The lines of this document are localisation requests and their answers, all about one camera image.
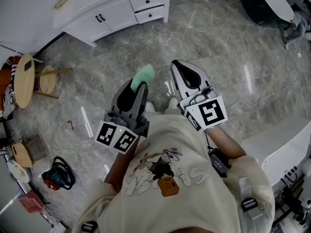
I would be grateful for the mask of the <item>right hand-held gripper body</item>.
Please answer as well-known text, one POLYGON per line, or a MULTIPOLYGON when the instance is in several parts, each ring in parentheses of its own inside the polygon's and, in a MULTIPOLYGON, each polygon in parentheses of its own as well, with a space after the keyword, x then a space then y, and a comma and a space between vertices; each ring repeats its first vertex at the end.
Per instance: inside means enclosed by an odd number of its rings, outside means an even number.
POLYGON ((182 98, 178 108, 196 131, 201 133, 227 121, 223 98, 208 82, 203 87, 190 88, 179 81, 178 91, 182 98))

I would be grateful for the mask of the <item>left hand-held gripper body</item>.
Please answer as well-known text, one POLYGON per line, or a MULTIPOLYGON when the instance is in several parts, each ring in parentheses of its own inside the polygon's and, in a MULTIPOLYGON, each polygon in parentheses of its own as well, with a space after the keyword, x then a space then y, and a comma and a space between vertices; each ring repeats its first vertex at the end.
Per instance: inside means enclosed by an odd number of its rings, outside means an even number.
POLYGON ((147 137, 150 122, 139 116, 137 120, 113 111, 101 120, 94 141, 111 150, 126 154, 140 137, 147 137))

